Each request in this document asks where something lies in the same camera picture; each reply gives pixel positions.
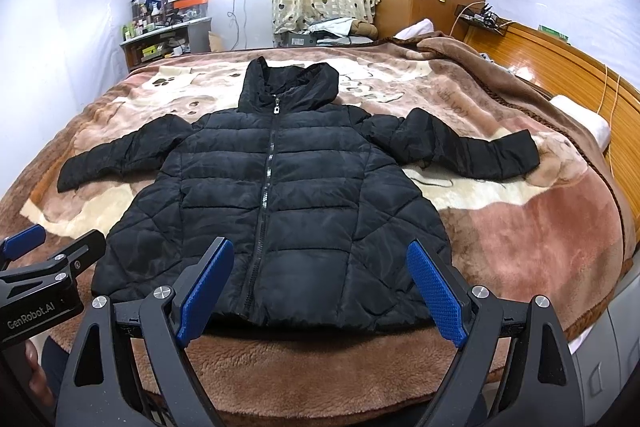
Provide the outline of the person's left hand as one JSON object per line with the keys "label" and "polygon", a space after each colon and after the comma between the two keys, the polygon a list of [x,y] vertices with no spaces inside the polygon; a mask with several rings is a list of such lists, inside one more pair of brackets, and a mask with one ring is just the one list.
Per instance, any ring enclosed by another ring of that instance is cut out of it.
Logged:
{"label": "person's left hand", "polygon": [[29,367],[28,387],[44,407],[53,407],[54,396],[49,388],[46,373],[39,363],[37,348],[32,340],[26,340],[24,346],[25,358]]}

